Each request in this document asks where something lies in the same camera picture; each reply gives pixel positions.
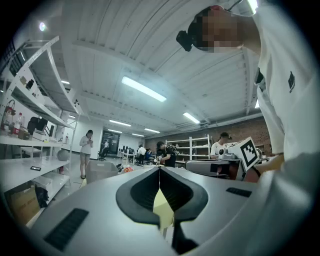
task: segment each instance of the cable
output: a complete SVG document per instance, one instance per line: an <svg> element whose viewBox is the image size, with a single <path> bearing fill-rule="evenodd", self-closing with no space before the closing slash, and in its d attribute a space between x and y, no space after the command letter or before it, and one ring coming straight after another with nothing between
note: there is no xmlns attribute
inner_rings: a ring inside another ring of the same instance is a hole
<svg viewBox="0 0 320 256"><path fill-rule="evenodd" d="M242 1L243 1L243 0L238 0L238 1L236 1L229 9L227 9L227 11L228 11L228 12L231 12L231 9L232 9L233 7L235 7L237 4L240 4Z"/></svg>

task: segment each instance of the ceiling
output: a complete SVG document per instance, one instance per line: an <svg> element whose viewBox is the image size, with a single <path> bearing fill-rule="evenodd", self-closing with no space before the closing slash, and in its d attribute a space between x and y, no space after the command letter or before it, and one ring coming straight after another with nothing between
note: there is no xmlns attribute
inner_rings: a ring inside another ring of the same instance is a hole
<svg viewBox="0 0 320 256"><path fill-rule="evenodd" d="M52 47L62 80L91 118L109 129L153 136L210 127L217 122L250 118L255 109L254 78L258 56L247 49L186 52L177 42L194 15L207 6L230 7L234 0L63 0L37 11L47 30L32 37L60 36ZM250 15L247 1L233 11ZM44 72L45 67L37 67ZM121 83L127 76L165 96L160 102ZM196 125L183 113L201 121ZM109 120L127 124L125 127Z"/></svg>

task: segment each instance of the brick wall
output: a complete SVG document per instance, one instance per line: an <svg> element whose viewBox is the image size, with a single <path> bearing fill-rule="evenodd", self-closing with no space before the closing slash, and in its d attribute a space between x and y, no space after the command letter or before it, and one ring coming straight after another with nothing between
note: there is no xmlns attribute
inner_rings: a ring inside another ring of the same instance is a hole
<svg viewBox="0 0 320 256"><path fill-rule="evenodd" d="M256 146L264 145L264 151L267 156L270 156L271 154L269 132L265 119L263 117L234 124L224 125L221 127L203 129L200 131L192 131L157 138L149 138L145 140L144 145L146 149L152 149L152 151L155 152L158 141L163 141L165 143L166 140L187 140L189 139L189 137L201 138L207 136L207 134L209 134L210 138L212 136L213 142L216 142L217 140L219 140L220 134L222 132L227 132L232 137L232 140L230 140L229 142L238 142L247 137L251 137Z"/></svg>

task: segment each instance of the black t-shirt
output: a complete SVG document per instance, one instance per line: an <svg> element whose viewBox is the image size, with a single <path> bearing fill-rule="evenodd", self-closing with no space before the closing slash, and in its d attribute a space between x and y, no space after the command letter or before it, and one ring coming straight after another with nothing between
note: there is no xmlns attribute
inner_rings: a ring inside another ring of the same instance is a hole
<svg viewBox="0 0 320 256"><path fill-rule="evenodd" d="M173 152L172 147L167 146L165 150L163 150L163 155L164 157L166 157L167 155L171 155L170 159L165 160L164 162L164 166L167 167L175 167L176 165L176 160L177 160L177 156L175 155L175 153Z"/></svg>

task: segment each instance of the white t-shirt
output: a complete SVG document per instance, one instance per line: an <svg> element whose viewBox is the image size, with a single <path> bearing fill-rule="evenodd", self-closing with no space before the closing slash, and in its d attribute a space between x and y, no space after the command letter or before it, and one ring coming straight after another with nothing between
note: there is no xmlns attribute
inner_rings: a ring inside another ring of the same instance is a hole
<svg viewBox="0 0 320 256"><path fill-rule="evenodd" d="M87 136L83 136L80 140L79 145L82 146L80 152L85 154L91 154L91 148L94 147L94 143L87 143L89 141Z"/></svg>
<svg viewBox="0 0 320 256"><path fill-rule="evenodd" d="M141 155L145 155L145 153L146 153L146 149L142 146L142 147L139 147L139 149L138 149L138 154L141 154Z"/></svg>
<svg viewBox="0 0 320 256"><path fill-rule="evenodd" d="M261 39L257 88L272 152L289 160L320 151L319 68L297 26L275 6L261 6L253 16Z"/></svg>
<svg viewBox="0 0 320 256"><path fill-rule="evenodd" d="M220 145L219 142L213 143L210 156L219 155L219 150L226 149L227 147L227 144Z"/></svg>

